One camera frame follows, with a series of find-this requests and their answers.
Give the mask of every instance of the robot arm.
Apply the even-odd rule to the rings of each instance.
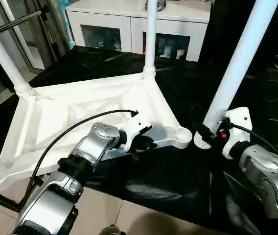
[[[135,136],[151,128],[151,123],[137,114],[118,130],[104,123],[95,123],[67,158],[19,214],[13,235],[68,235],[78,216],[75,204],[83,186],[107,150],[127,152]]]
[[[221,150],[227,159],[238,161],[240,169],[255,186],[268,218],[278,219],[278,155],[252,143],[247,131],[235,127],[252,130],[248,108],[227,111],[222,126],[216,135],[206,127],[199,130],[213,148]]]

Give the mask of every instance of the black tablecloth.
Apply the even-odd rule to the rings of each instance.
[[[144,56],[75,47],[30,82],[33,87],[141,72]],[[181,126],[195,133],[224,70],[209,65],[156,58],[156,82]],[[0,151],[18,103],[13,95],[0,105]],[[246,76],[231,108],[247,106],[254,131],[278,148],[278,73]],[[214,149],[166,147],[103,161],[87,187],[206,227],[259,234],[278,229],[264,220],[259,202],[235,163]]]

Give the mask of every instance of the white cabinet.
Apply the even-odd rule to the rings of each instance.
[[[147,26],[144,3],[80,0],[68,6],[76,44],[143,54]],[[180,53],[186,60],[198,61],[210,7],[210,2],[167,0],[166,8],[157,13],[156,56],[176,57]]]

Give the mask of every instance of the black cable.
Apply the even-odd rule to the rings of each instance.
[[[261,136],[259,136],[258,134],[254,133],[253,131],[250,131],[249,129],[247,128],[244,128],[243,126],[238,126],[236,124],[233,124],[233,123],[230,123],[230,128],[237,128],[237,129],[240,129],[240,130],[243,130],[245,132],[248,132],[249,134],[253,135],[254,137],[256,137],[257,139],[259,139],[260,141],[262,141],[263,143],[265,143],[267,146],[270,147],[270,149],[278,155],[278,149],[276,149],[272,144],[270,144],[266,139],[262,138]]]
[[[127,110],[127,109],[118,109],[118,110],[112,110],[112,111],[107,111],[107,112],[104,112],[104,113],[101,113],[101,114],[97,114],[97,115],[94,115],[92,117],[89,117],[87,119],[84,119],[78,123],[76,123],[75,125],[71,126],[70,128],[68,128],[66,131],[64,131],[62,134],[60,134],[57,138],[55,138],[52,143],[45,149],[45,151],[43,152],[43,154],[41,155],[40,159],[38,160],[37,162],[37,165],[31,175],[31,178],[30,178],[30,181],[28,183],[28,186],[27,186],[27,189],[26,189],[26,192],[25,192],[25,195],[23,197],[23,199],[21,200],[20,204],[21,206],[23,207],[26,203],[26,201],[28,200],[29,196],[31,195],[31,192],[32,192],[32,185],[35,181],[35,177],[37,175],[37,172],[39,170],[39,167],[43,161],[43,159],[45,158],[46,154],[48,153],[48,151],[56,144],[57,141],[59,141],[64,135],[66,135],[68,132],[70,132],[72,129],[74,129],[75,127],[87,122],[87,121],[90,121],[92,119],[95,119],[95,118],[98,118],[98,117],[101,117],[101,116],[104,116],[104,115],[107,115],[107,114],[112,114],[112,113],[131,113],[132,117],[134,115],[136,115],[138,112],[137,111],[133,111],[133,110]]]

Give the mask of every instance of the tiled floor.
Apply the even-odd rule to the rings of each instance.
[[[2,192],[19,201],[27,180],[16,182]],[[85,188],[77,203],[78,218],[70,235],[98,235],[106,226],[116,224],[127,235],[217,235],[218,233],[128,201]],[[0,235],[8,234],[17,213],[0,206]]]

